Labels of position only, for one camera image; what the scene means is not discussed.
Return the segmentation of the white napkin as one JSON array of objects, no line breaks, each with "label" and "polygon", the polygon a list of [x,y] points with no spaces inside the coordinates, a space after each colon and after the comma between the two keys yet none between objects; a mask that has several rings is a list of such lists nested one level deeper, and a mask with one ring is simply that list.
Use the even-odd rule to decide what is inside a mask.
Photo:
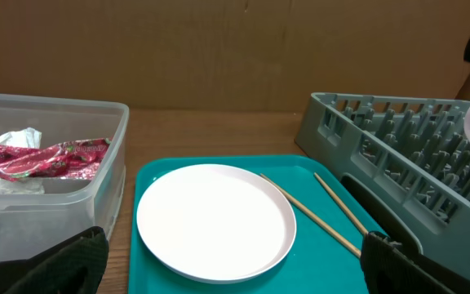
[{"label": "white napkin", "polygon": [[[38,149],[42,133],[31,127],[21,131],[9,131],[0,135],[0,145]],[[0,178],[0,194],[43,194],[41,179],[25,179],[11,182]]]}]

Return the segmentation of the large white plate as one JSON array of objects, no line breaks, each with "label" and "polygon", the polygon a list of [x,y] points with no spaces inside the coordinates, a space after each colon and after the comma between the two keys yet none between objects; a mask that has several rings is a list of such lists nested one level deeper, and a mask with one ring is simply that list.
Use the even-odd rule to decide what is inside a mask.
[{"label": "large white plate", "polygon": [[292,206],[251,171],[222,164],[177,168],[142,194],[135,223],[144,245],[170,270],[202,283],[253,279],[295,242]]}]

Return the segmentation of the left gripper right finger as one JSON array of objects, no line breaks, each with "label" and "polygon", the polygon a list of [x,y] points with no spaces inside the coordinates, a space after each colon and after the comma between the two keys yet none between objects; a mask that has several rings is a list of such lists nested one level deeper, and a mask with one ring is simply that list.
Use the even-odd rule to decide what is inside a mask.
[{"label": "left gripper right finger", "polygon": [[370,294],[470,294],[470,280],[378,231],[363,238],[360,265]]}]

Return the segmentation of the red snack wrapper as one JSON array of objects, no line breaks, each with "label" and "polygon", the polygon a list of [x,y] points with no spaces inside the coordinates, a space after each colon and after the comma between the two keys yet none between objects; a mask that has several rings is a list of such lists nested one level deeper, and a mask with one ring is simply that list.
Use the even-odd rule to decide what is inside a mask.
[{"label": "red snack wrapper", "polygon": [[94,178],[112,141],[109,138],[75,140],[45,149],[0,145],[0,177],[18,181],[25,178]]}]

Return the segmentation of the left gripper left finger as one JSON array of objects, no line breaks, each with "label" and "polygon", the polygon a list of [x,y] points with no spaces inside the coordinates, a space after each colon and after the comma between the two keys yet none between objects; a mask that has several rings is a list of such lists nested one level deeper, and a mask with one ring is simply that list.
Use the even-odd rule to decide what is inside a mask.
[{"label": "left gripper left finger", "polygon": [[29,259],[0,261],[0,293],[95,294],[109,241],[93,226]]}]

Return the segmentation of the wooden chopstick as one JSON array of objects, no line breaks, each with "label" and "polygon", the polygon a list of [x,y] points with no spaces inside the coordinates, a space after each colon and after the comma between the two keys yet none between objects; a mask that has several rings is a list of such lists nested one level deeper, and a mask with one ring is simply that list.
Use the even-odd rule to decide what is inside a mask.
[{"label": "wooden chopstick", "polygon": [[279,191],[281,191],[284,196],[287,198],[289,202],[291,202],[295,207],[297,207],[304,215],[306,215],[309,219],[311,219],[314,223],[320,226],[323,230],[325,230],[333,239],[335,239],[338,243],[340,243],[343,247],[345,247],[348,251],[350,251],[356,258],[361,257],[361,251],[355,247],[352,243],[350,243],[345,237],[339,234],[335,229],[329,226],[325,221],[323,221],[319,216],[309,210],[306,206],[304,206],[300,201],[294,198],[291,194],[289,194],[286,190],[284,190],[281,186],[273,182],[269,179],[266,175],[261,174],[261,176],[275,186]]},{"label": "wooden chopstick", "polygon": [[358,220],[358,218],[352,213],[352,211],[345,205],[345,203],[340,199],[340,197],[333,191],[333,189],[316,173],[313,173],[314,177],[317,179],[319,184],[324,188],[324,190],[329,194],[333,199],[336,205],[340,210],[346,215],[346,217],[354,224],[358,231],[362,235],[367,235],[367,228]]}]

